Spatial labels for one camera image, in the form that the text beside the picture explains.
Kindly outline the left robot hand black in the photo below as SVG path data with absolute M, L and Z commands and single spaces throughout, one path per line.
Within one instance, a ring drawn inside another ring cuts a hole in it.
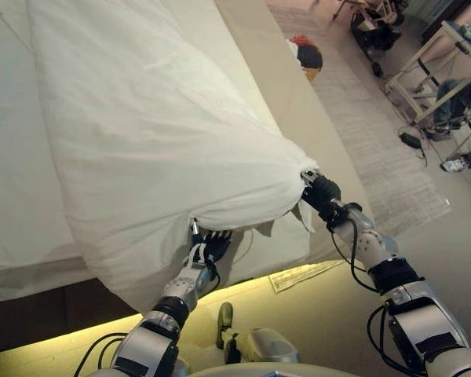
M 184 260 L 184 267 L 204 265 L 215 273 L 216 263 L 223 258 L 232 242 L 232 231 L 213 231 L 203 236 L 196 218 L 191 221 L 191 247 Z

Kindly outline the right robot hand black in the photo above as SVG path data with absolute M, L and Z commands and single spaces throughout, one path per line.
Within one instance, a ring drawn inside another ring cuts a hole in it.
M 338 185 L 318 170 L 304 171 L 301 178 L 305 184 L 301 199 L 316 210 L 321 218 L 328 216 L 332 208 L 331 201 L 341 198 Z

